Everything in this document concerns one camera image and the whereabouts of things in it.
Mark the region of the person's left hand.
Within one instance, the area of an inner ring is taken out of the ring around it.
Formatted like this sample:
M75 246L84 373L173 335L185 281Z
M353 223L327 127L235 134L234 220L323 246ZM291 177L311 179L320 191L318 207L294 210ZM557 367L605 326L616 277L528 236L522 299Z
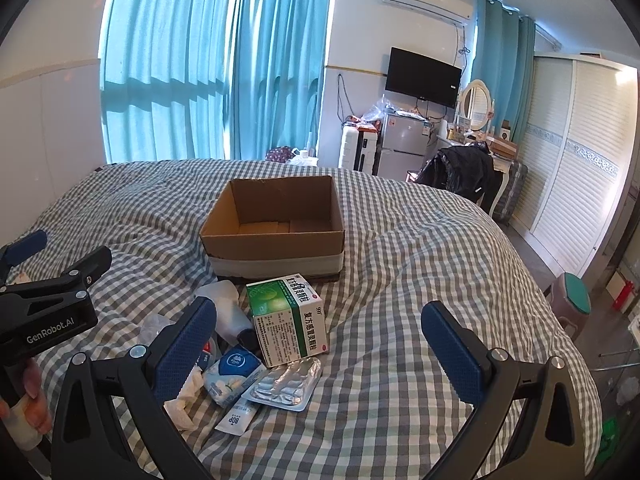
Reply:
M23 408L25 418L29 426L44 436L52 428L52 416L42 390L40 368L34 359L27 361L23 374L23 386L27 396Z

